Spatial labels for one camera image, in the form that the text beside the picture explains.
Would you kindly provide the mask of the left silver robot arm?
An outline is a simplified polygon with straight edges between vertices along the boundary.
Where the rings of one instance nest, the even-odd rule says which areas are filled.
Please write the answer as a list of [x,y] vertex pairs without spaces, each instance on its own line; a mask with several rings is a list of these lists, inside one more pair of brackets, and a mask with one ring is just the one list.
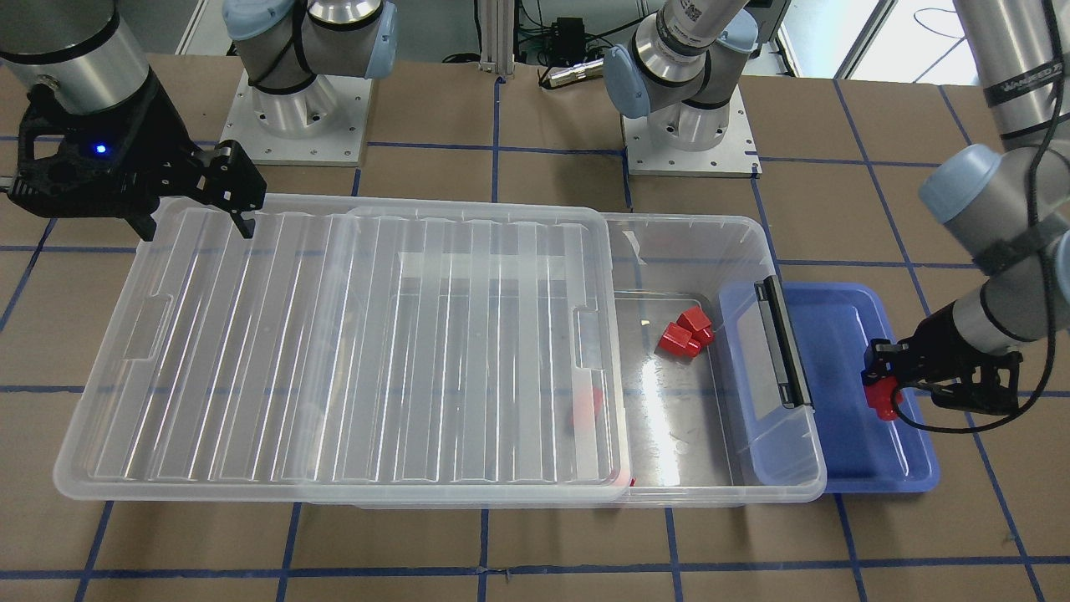
[[[861,370],[878,419],[904,421],[905,389],[1004,426],[1048,388],[1067,330],[1067,3],[956,1],[1002,150],[960,150],[920,199],[970,253],[985,282],[922,320],[910,338],[873,339]],[[620,114],[669,111],[672,145],[710,149],[756,20],[742,1],[668,1],[603,53]]]

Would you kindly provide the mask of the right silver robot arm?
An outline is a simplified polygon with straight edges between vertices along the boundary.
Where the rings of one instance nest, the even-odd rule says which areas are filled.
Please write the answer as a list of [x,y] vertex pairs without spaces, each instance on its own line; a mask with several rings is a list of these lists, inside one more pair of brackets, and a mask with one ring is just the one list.
[[[326,125],[328,76],[385,79],[396,59],[389,1],[226,1],[221,19],[268,132]],[[46,220],[114,218],[140,240],[165,196],[228,214],[242,237],[268,184],[241,142],[204,149],[114,1],[4,1],[3,63],[29,101],[7,187]]]

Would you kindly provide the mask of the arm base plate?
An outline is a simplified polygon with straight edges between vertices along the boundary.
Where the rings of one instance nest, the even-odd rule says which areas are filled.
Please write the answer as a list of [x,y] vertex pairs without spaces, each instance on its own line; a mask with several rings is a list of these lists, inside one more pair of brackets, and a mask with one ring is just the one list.
[[238,80],[221,140],[235,140],[263,166],[360,167],[374,80],[318,76],[286,95]]
[[683,103],[638,119],[620,118],[635,176],[756,177],[763,167],[742,91],[715,110]]

